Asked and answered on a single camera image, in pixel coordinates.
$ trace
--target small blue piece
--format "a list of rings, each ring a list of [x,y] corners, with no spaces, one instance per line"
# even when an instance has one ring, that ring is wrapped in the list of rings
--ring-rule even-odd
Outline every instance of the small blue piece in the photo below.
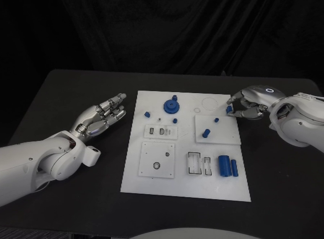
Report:
[[[227,155],[218,156],[218,169],[220,169],[220,176],[230,177],[231,176],[231,166],[230,166],[230,158]]]
[[[177,113],[178,109],[180,109],[180,104],[177,102],[177,96],[172,96],[172,99],[167,100],[164,103],[164,111],[168,114],[174,114]]]
[[[207,138],[207,137],[208,137],[208,134],[210,134],[210,130],[205,129],[204,132],[203,132],[203,138]]]
[[[239,176],[239,171],[237,171],[237,162],[234,159],[231,159],[231,176],[237,177]]]
[[[226,113],[229,113],[230,111],[231,111],[231,106],[227,106]]]

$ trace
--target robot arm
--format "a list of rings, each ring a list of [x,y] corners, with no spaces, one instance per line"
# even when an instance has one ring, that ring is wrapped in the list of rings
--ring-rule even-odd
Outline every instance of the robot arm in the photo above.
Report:
[[[250,86],[227,100],[240,99],[244,111],[229,111],[227,115],[257,120],[270,113],[270,126],[280,138],[293,146],[312,145],[324,152],[324,102],[303,93],[286,97],[269,86]]]
[[[89,107],[70,131],[0,148],[0,206],[34,192],[46,182],[66,179],[82,163],[95,165],[100,152],[85,142],[125,116],[123,106],[118,106],[123,98],[125,94],[119,94]]]

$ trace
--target dark background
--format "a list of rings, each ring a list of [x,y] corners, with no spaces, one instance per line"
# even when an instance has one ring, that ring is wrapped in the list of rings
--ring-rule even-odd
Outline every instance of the dark background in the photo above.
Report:
[[[309,78],[324,93],[324,0],[0,1],[0,146],[53,69]]]

